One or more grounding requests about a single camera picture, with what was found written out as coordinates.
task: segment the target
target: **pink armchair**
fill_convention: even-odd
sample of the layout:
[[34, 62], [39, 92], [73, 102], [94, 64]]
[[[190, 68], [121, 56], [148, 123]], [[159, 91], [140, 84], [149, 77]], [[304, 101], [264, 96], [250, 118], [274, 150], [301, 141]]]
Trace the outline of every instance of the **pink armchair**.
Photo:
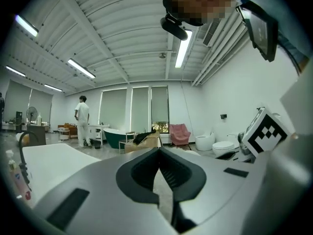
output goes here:
[[187, 130], [186, 125], [183, 124], [170, 124], [170, 135], [174, 145], [184, 145], [189, 143], [190, 132]]

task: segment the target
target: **fluorescent ceiling light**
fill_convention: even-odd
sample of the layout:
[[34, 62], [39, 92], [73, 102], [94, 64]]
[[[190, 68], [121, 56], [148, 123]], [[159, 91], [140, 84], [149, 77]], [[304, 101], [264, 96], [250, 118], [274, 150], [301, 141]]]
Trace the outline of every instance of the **fluorescent ceiling light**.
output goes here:
[[91, 72], [86, 70], [84, 67], [82, 67], [79, 64], [77, 64], [73, 59], [69, 59], [68, 63], [70, 65], [74, 66], [75, 68], [77, 68], [78, 70], [80, 70], [83, 74], [87, 75], [88, 77], [91, 77], [91, 78], [95, 78], [96, 77], [94, 74], [92, 74]]
[[46, 87], [50, 88], [50, 89], [53, 89], [53, 90], [56, 90], [56, 91], [59, 91], [59, 92], [62, 92], [62, 90], [58, 89], [58, 88], [55, 88], [53, 86], [50, 86], [50, 85], [47, 85], [45, 84]]
[[192, 31], [187, 30], [186, 32], [187, 32], [188, 38], [187, 38], [187, 40], [180, 42], [175, 68], [180, 68], [181, 67], [181, 65], [182, 65], [182, 63], [184, 61], [186, 52], [188, 50], [188, 46], [189, 46], [190, 39], [191, 39], [191, 36], [192, 36]]
[[26, 22], [26, 20], [21, 18], [19, 15], [15, 17], [15, 21], [17, 21], [21, 26], [23, 26], [23, 28], [26, 29], [34, 37], [37, 36], [38, 30], [34, 26], [32, 26], [30, 23]]
[[16, 74], [18, 74], [18, 75], [20, 75], [20, 76], [26, 77], [26, 75], [25, 75], [24, 73], [21, 73], [21, 72], [19, 72], [18, 70], [15, 70], [15, 69], [13, 69], [13, 68], [11, 68], [11, 67], [8, 67], [8, 66], [6, 66], [6, 68], [7, 68], [8, 70], [10, 70], [10, 71], [13, 71], [14, 73], [16, 73]]

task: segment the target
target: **bottle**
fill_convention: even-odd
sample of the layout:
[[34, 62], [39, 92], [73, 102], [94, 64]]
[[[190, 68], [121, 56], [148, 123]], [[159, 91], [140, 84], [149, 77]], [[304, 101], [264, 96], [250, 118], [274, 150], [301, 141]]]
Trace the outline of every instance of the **bottle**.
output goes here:
[[13, 160], [13, 151], [7, 150], [6, 156], [9, 160], [9, 169], [12, 181], [15, 183], [20, 196], [17, 198], [22, 198], [22, 200], [29, 206], [34, 207], [34, 201], [32, 199], [31, 189], [28, 187], [27, 183], [24, 180], [21, 169], [18, 167], [16, 162]]
[[40, 113], [39, 113], [39, 116], [38, 116], [38, 118], [37, 118], [37, 125], [38, 125], [38, 126], [41, 126], [41, 120], [42, 120], [42, 118], [41, 118], [41, 115], [40, 115]]

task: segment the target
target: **toilet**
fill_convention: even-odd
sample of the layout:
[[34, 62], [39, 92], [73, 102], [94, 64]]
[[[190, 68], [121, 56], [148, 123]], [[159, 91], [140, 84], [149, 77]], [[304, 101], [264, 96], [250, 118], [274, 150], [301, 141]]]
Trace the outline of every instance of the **toilet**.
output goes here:
[[227, 141], [221, 141], [212, 145], [213, 152], [216, 156], [221, 156], [227, 152], [238, 151], [239, 142], [237, 140], [238, 133], [230, 133], [227, 135]]

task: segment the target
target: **floor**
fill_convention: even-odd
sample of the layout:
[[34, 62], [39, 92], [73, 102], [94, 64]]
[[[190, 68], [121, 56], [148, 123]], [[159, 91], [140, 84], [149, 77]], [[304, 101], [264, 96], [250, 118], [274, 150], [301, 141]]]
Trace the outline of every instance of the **floor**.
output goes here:
[[[58, 134], [51, 134], [51, 133], [46, 133], [46, 144], [56, 144], [60, 143], [59, 141], [59, 135]], [[93, 148], [85, 148], [85, 149], [79, 149], [78, 148], [78, 140], [77, 139], [72, 139], [72, 140], [67, 140], [63, 141], [63, 143], [66, 143], [70, 145], [71, 147], [79, 150], [80, 152], [83, 152], [87, 155], [90, 155], [92, 157], [104, 160], [104, 159], [109, 159], [113, 158], [115, 156], [119, 156], [119, 150], [118, 149], [113, 149], [110, 147], [109, 144], [105, 143], [100, 149], [95, 149]], [[213, 151], [198, 151], [196, 149], [195, 144], [191, 144], [190, 148], [200, 154], [201, 156], [208, 156], [208, 157], [215, 157]], [[13, 151], [13, 159], [17, 164], [21, 162], [21, 157], [19, 153], [19, 148], [17, 145], [17, 141], [15, 138], [15, 133], [14, 132], [2, 132], [0, 133], [0, 151], [1, 155], [5, 156], [5, 152], [7, 150], [12, 150]], [[1, 160], [1, 167], [3, 168], [6, 167], [8, 168], [7, 162], [5, 159]], [[11, 186], [13, 188], [13, 191], [17, 194], [17, 189], [15, 186]], [[172, 203], [173, 203], [173, 196], [172, 196], [172, 191], [167, 185], [165, 179], [163, 178], [160, 170], [157, 172], [156, 177], [155, 177], [155, 182], [154, 182], [154, 193], [159, 195], [159, 200], [160, 200], [160, 205], [159, 205], [159, 210], [163, 214], [166, 220], [170, 222], [171, 216], [172, 216]]]

